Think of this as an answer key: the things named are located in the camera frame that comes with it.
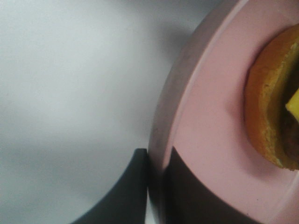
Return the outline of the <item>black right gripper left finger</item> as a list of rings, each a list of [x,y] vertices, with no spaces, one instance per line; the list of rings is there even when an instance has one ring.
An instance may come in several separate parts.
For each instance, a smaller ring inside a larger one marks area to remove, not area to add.
[[[147,206],[149,160],[145,148],[136,149],[117,183],[75,224],[143,224]]]

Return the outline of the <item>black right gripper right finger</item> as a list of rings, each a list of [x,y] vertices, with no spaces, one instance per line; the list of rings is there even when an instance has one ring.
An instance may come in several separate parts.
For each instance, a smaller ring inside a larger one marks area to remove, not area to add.
[[[167,224],[256,224],[257,221],[221,200],[190,171],[172,148],[164,173]]]

